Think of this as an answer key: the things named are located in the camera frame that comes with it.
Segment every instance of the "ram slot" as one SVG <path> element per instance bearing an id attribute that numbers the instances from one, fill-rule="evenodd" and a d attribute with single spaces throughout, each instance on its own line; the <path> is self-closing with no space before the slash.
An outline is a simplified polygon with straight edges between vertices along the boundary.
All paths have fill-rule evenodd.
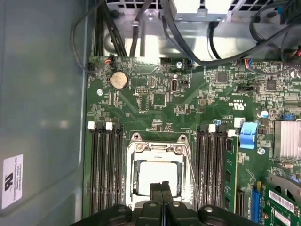
<path id="1" fill-rule="evenodd" d="M 97 204 L 97 161 L 98 161 L 98 146 L 99 146 L 99 134 L 98 130 L 92 131 L 92 150 L 91 150 L 91 195 L 90 195 L 90 213 L 94 214 L 98 211 Z"/>
<path id="2" fill-rule="evenodd" d="M 217 133 L 217 147 L 216 147 L 216 168 L 215 168 L 215 187 L 216 187 L 216 200 L 215 206 L 222 206 L 222 193 L 224 188 L 224 167 L 225 167 L 225 156 L 226 156 L 226 145 L 227 145 L 227 133 Z"/>
<path id="3" fill-rule="evenodd" d="M 201 206 L 205 204 L 205 178 L 207 176 L 207 158 L 208 154 L 208 131 L 206 129 L 200 130 L 197 133 L 197 145 L 196 145 L 196 170 L 195 170 L 195 178 L 196 184 L 198 188 L 198 194 L 201 200 Z M 197 205 L 197 198 L 195 198 L 195 209 L 198 210 L 201 206 Z"/>
<path id="4" fill-rule="evenodd" d="M 107 187 L 106 187 L 106 199 L 107 208 L 111 207 L 113 203 L 113 191 L 114 191 L 114 152 L 115 152 L 115 132 L 107 131 Z"/>
<path id="5" fill-rule="evenodd" d="M 99 183 L 99 210 L 106 209 L 105 189 L 106 189 L 106 146 L 107 146 L 107 134 L 104 128 L 100 130 L 100 143 L 99 143 L 99 171 L 98 171 L 98 183 Z"/>
<path id="6" fill-rule="evenodd" d="M 115 203 L 121 204 L 122 196 L 122 148 L 123 148 L 123 132 L 122 129 L 116 129 L 116 191 Z"/>
<path id="7" fill-rule="evenodd" d="M 217 164 L 217 135 L 216 133 L 210 133 L 209 134 L 209 140 L 208 140 L 208 177 L 207 177 L 207 186 L 208 186 L 208 192 L 207 192 L 207 203 L 208 205 L 214 205 L 215 199 L 216 199 L 216 164 Z"/>

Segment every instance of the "silver heatsink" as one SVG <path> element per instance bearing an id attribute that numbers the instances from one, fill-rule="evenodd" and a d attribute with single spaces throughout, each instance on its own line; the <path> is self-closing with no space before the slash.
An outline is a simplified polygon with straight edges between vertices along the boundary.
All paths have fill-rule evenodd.
<path id="1" fill-rule="evenodd" d="M 276 121 L 274 157 L 301 158 L 301 121 Z"/>

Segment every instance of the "white sticker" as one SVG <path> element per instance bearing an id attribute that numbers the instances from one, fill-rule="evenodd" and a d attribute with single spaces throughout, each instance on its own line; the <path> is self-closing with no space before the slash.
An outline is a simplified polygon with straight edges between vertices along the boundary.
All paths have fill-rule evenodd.
<path id="1" fill-rule="evenodd" d="M 23 154 L 3 161 L 2 209 L 22 197 Z"/>
<path id="2" fill-rule="evenodd" d="M 282 198 L 280 195 L 277 195 L 275 192 L 272 192 L 272 191 L 269 191 L 269 197 L 276 201 L 277 203 L 279 203 L 280 205 L 282 205 L 284 208 L 286 208 L 287 210 L 291 211 L 292 213 L 294 213 L 294 210 L 295 210 L 295 206 L 285 200 L 284 198 Z"/>
<path id="3" fill-rule="evenodd" d="M 275 217 L 281 220 L 286 226 L 291 226 L 290 220 L 287 219 L 285 216 L 283 216 L 281 213 L 277 212 L 276 210 L 275 210 Z"/>

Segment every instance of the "green circuit board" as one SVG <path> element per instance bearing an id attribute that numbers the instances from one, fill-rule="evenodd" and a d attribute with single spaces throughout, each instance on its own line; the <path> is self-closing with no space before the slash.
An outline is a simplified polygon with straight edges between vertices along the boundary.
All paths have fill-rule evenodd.
<path id="1" fill-rule="evenodd" d="M 94 140 L 91 130 L 86 130 L 83 217 L 101 209 L 93 204 L 100 199 L 92 185 L 108 183 L 108 178 L 120 167 L 118 193 L 120 196 L 103 200 L 107 203 L 124 203 L 126 180 L 127 145 L 131 136 L 139 132 L 143 140 L 174 142 L 179 134 L 185 134 L 191 148 L 191 158 L 195 174 L 198 132 L 203 125 L 220 124 L 232 135 L 224 148 L 224 183 L 221 206 L 237 212 L 237 192 L 244 193 L 240 211 L 245 218 L 251 219 L 251 190 L 258 180 L 265 181 L 269 175 L 283 177 L 301 174 L 298 160 L 286 162 L 281 156 L 275 156 L 274 121 L 282 120 L 283 115 L 300 117 L 301 79 L 290 72 L 281 76 L 261 76 L 245 69 L 243 64 L 230 63 L 218 67 L 196 67 L 185 59 L 149 59 L 135 57 L 117 57 L 114 63 L 103 67 L 106 57 L 91 57 L 90 67 L 100 70 L 97 75 L 89 75 L 87 82 L 86 121 L 98 123 L 118 123 L 122 132 L 114 140 L 98 137 L 111 142 L 118 150 L 108 154 L 93 155 Z M 276 72 L 281 66 L 274 62 L 253 62 L 253 68 Z M 124 77 L 113 74 L 122 72 Z M 261 111 L 269 113 L 262 117 Z M 238 136 L 242 122 L 258 124 L 253 150 L 239 147 Z M 114 163 L 104 167 L 105 176 L 92 175 L 93 168 L 102 166 L 101 161 L 93 159 L 103 157 Z"/>

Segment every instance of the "usb port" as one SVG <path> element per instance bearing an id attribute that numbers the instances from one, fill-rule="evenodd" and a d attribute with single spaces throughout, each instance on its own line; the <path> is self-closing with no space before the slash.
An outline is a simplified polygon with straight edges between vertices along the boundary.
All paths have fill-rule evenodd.
<path id="1" fill-rule="evenodd" d="M 172 79 L 171 80 L 171 92 L 176 92 L 178 88 L 178 80 Z"/>

